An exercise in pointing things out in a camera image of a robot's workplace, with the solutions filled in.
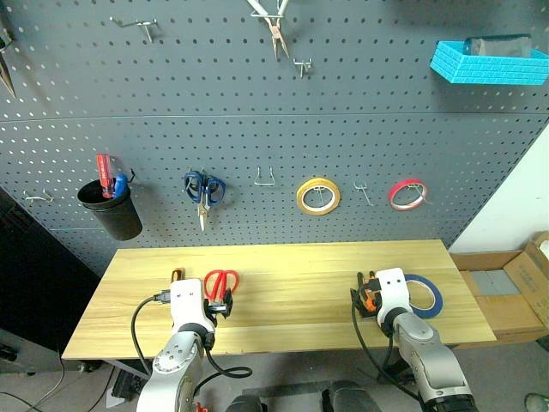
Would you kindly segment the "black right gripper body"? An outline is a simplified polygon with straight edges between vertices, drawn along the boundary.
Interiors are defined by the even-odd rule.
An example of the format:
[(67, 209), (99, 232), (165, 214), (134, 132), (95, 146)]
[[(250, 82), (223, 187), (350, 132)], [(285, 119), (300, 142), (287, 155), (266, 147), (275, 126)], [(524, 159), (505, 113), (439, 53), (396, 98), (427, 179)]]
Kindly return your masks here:
[(375, 318), (381, 305), (380, 297), (371, 297), (369, 289), (358, 286), (357, 289), (350, 289), (353, 307), (359, 312), (361, 318)]

